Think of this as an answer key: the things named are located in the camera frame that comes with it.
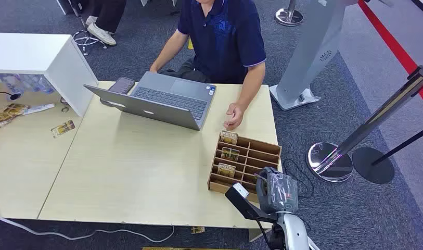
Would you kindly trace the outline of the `person's left hand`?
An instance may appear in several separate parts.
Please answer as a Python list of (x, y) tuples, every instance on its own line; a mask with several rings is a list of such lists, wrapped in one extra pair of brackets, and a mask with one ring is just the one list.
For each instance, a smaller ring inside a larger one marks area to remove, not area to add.
[(239, 103), (231, 103), (226, 114), (229, 118), (224, 121), (223, 126), (226, 130), (233, 130), (240, 126), (243, 121), (245, 107)]

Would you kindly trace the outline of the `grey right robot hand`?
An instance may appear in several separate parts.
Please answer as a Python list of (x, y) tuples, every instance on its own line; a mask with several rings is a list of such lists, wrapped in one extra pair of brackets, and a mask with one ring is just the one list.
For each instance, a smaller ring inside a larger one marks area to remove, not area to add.
[(298, 210), (298, 185), (291, 176), (265, 167), (258, 174), (256, 192), (260, 209), (267, 214), (295, 213)]

